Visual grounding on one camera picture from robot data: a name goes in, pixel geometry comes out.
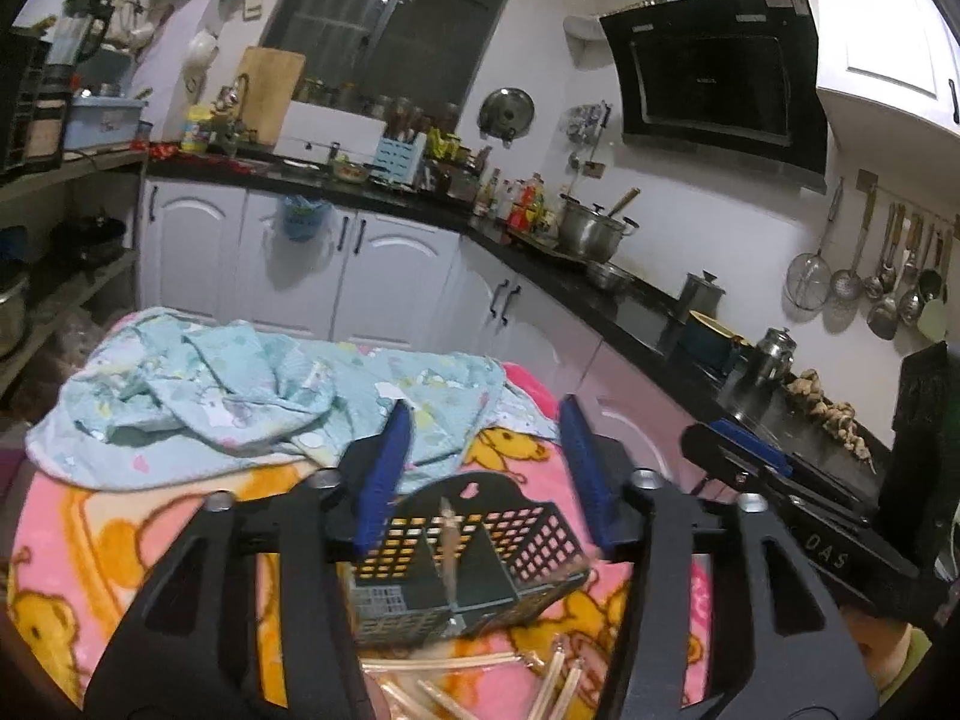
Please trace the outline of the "blue plastic bag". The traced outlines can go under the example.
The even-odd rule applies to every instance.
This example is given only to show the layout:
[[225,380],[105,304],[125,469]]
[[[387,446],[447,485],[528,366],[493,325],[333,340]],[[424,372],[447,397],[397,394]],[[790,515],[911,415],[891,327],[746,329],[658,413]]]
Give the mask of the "blue plastic bag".
[[291,242],[312,241],[324,227],[332,204],[327,200],[285,195],[281,199],[281,229]]

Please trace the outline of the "steel kettle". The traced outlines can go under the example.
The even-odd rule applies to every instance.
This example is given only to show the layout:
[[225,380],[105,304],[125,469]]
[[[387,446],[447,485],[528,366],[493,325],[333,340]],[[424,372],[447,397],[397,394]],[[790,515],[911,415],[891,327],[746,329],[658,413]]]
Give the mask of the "steel kettle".
[[755,376],[761,380],[782,380],[793,367],[796,340],[788,328],[768,328],[755,346],[752,362]]

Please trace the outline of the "dark kitchen window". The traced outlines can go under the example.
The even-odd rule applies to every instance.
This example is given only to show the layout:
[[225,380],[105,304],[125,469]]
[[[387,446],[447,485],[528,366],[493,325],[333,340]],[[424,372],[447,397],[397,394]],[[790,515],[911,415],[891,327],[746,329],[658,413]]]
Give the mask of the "dark kitchen window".
[[278,0],[260,43],[304,57],[311,103],[368,110],[407,99],[460,109],[506,0]]

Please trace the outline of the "blue enamel pot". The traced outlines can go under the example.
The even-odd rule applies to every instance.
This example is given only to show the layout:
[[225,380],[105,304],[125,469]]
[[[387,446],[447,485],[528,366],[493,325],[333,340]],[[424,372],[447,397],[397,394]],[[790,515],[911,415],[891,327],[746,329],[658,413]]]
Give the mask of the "blue enamel pot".
[[713,376],[726,377],[750,343],[715,317],[692,310],[680,332],[679,346]]

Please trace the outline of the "red sauce bottle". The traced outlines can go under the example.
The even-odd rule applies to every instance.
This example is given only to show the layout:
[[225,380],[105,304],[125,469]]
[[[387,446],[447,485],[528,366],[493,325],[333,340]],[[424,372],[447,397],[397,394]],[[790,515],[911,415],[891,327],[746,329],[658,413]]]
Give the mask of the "red sauce bottle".
[[511,213],[508,216],[508,227],[512,231],[532,232],[542,216],[544,210],[544,181],[539,172],[534,172],[530,179],[514,192]]

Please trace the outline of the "black range hood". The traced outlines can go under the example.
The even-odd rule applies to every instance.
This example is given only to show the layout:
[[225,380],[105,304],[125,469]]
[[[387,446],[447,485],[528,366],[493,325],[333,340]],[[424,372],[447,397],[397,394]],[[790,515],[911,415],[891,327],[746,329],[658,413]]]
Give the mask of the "black range hood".
[[669,0],[601,18],[623,139],[822,193],[828,124],[809,0]]

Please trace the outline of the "dark green utensil basket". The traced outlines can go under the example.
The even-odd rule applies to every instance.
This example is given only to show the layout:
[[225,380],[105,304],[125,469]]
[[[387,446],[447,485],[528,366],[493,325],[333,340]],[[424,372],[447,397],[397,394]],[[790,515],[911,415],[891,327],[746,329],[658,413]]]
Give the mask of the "dark green utensil basket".
[[[454,608],[441,571],[443,497],[460,532]],[[589,574],[555,502],[529,499],[492,472],[449,476],[400,499],[381,543],[353,567],[353,632],[366,650],[478,637],[534,621]]]

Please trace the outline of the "hanging pot lid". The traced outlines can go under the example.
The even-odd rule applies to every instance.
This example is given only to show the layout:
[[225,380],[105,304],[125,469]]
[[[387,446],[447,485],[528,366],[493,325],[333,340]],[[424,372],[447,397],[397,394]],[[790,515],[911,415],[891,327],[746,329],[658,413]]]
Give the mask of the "hanging pot lid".
[[482,137],[498,138],[503,145],[511,145],[529,132],[534,117],[534,99],[523,89],[500,88],[483,99],[477,125]]

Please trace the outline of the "hanging steel ladle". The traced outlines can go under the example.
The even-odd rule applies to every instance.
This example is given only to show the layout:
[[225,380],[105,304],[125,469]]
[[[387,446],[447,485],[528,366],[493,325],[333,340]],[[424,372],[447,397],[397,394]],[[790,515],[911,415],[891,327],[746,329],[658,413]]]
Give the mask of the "hanging steel ladle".
[[862,252],[866,247],[869,229],[871,229],[872,218],[875,210],[875,187],[867,188],[866,204],[862,211],[861,226],[857,234],[856,245],[854,246],[853,260],[848,268],[837,271],[832,276],[830,291],[832,291],[832,300],[838,304],[854,304],[861,299],[864,293],[864,284],[859,276],[859,264],[862,259]]

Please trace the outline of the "white upper cabinet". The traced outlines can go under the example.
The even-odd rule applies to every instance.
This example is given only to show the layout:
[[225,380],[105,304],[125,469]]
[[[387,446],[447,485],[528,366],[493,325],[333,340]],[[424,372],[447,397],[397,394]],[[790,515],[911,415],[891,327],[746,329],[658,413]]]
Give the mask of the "white upper cabinet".
[[817,29],[822,91],[957,132],[957,65],[932,0],[817,0]]

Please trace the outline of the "steel pot on shelf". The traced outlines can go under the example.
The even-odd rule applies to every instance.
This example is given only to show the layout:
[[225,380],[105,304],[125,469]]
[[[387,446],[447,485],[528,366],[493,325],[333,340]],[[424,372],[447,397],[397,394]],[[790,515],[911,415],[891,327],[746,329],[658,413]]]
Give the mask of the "steel pot on shelf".
[[16,349],[26,333],[26,294],[29,275],[16,273],[2,286],[0,293],[0,356],[4,358]]

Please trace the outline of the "wooden cutting board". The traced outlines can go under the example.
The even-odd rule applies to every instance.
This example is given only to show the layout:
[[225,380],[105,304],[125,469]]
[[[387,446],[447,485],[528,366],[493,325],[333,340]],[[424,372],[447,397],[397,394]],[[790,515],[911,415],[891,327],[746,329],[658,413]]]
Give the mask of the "wooden cutting board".
[[247,76],[241,122],[256,134],[256,144],[274,146],[286,111],[301,80],[306,57],[289,50],[247,46],[236,75]]

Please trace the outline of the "blender with black lid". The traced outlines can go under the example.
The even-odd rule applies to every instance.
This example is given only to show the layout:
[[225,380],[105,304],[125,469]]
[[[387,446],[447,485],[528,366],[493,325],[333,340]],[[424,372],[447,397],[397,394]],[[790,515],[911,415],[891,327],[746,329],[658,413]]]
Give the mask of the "blender with black lid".
[[98,52],[112,13],[112,0],[65,0],[47,54],[48,80],[54,85],[70,82],[75,68]]

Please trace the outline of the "stainless steel stock pot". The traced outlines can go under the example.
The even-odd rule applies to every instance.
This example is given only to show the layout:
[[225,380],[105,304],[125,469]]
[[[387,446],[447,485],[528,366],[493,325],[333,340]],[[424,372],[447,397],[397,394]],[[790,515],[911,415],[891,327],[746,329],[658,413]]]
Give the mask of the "stainless steel stock pot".
[[571,195],[563,195],[563,202],[558,227],[558,249],[563,254],[605,263],[612,259],[624,238],[640,229],[630,218],[607,215],[601,205],[589,208]]

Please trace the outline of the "black lidded canister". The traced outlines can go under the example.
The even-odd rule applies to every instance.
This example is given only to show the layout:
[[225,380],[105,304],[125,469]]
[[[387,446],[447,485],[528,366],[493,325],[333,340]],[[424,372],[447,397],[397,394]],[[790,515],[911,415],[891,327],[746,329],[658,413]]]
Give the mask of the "black lidded canister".
[[692,312],[698,312],[706,317],[716,317],[719,303],[722,296],[726,294],[726,289],[721,288],[716,283],[716,275],[703,270],[699,275],[697,273],[688,273],[686,282],[683,285],[680,296],[675,304],[675,319],[681,322],[686,321],[686,317]]

